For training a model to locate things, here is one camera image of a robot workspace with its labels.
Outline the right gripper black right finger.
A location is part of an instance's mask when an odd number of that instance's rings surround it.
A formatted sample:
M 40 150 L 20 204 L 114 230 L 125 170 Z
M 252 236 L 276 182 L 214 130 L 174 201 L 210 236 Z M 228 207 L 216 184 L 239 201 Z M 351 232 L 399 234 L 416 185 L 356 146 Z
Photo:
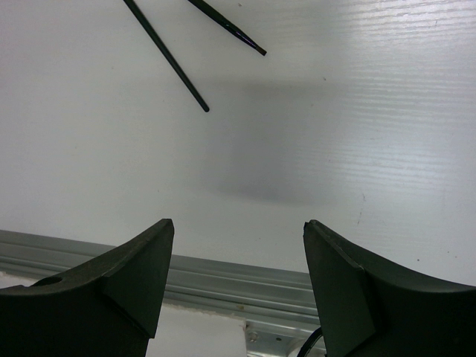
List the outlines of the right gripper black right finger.
M 474 356 L 475 288 L 413 271 L 321 222 L 303 243 L 328 356 Z

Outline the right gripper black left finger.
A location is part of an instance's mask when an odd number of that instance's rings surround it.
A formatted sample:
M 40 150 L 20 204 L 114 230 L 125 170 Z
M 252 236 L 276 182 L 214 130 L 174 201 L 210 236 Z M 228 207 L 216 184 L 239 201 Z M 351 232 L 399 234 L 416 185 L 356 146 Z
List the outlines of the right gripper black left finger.
M 130 241 L 31 286 L 1 290 L 2 356 L 145 356 L 155 337 L 174 226 Z

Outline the thin black makeup brush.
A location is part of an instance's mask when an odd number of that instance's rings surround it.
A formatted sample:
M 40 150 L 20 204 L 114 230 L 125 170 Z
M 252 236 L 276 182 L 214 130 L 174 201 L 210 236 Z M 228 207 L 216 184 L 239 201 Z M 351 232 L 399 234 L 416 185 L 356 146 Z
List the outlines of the thin black makeup brush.
M 158 50 L 163 54 L 166 61 L 168 61 L 168 63 L 170 64 L 174 72 L 176 72 L 180 80 L 183 82 L 185 87 L 192 94 L 192 96 L 195 98 L 195 100 L 201 106 L 204 112 L 209 112 L 210 111 L 209 105 L 205 102 L 204 98 L 200 95 L 199 91 L 196 89 L 194 84 L 191 82 L 189 77 L 185 74 L 185 72 L 183 71 L 179 63 L 176 61 L 175 57 L 170 53 L 168 47 L 164 44 L 163 40 L 158 35 L 155 28 L 151 25 L 151 23 L 149 22 L 147 17 L 144 15 L 142 10 L 139 8 L 139 6 L 136 4 L 136 2 L 133 0 L 123 0 L 123 2 L 129 8 L 132 15 L 137 19 L 138 23 L 145 30 L 145 32 L 147 33 L 149 38 L 153 41 L 153 43 L 158 48 Z

